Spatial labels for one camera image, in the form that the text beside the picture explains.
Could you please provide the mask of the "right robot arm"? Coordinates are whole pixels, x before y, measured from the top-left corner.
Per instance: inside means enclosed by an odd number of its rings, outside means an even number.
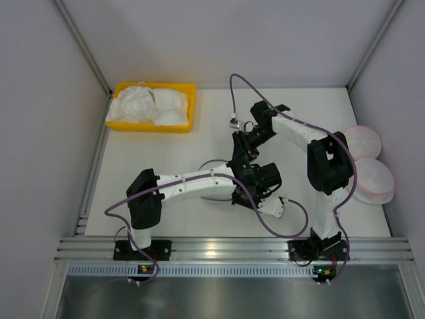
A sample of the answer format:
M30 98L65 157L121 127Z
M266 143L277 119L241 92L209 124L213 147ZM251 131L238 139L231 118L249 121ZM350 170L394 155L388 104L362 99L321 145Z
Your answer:
M280 104L270 107L265 101L251 107L256 123L252 130L232 133L233 153L227 167L242 183L232 193L232 203L252 208L256 214L278 211L282 198L271 187L280 188L282 178L274 163L260 166L254 163L258 148L276 135L295 144L307 155L307 178L315 190L315 220L310 235L321 245L341 236L338 209L352 197L346 191L349 180L356 176L355 164L347 141L341 132L303 122L291 110Z

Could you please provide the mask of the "clear mesh laundry bag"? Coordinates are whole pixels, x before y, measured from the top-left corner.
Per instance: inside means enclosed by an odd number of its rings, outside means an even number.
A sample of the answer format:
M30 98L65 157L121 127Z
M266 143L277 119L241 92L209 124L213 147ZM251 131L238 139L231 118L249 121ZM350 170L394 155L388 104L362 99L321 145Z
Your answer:
M212 168L215 168L217 166L220 166L226 163L227 161L225 159L210 159L206 161L205 163L201 164L201 166L199 167L199 171L210 170ZM217 202L217 203L230 203L232 201L231 195L223 195L223 194L201 196L201 199L206 201L211 201L211 202Z

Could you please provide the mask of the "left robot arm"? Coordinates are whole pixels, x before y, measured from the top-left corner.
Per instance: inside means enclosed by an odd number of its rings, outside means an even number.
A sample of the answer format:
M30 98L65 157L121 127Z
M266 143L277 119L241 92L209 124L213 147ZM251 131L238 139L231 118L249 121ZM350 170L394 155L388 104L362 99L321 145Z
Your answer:
M127 197L155 188L127 203L130 213L133 250L151 246L151 232L161 220L162 208L195 197L229 197L233 205L252 208L252 198L260 213L280 218L283 200L270 194L282 184L275 164L266 166L230 161L208 170L183 175L157 175L143 170L128 187Z

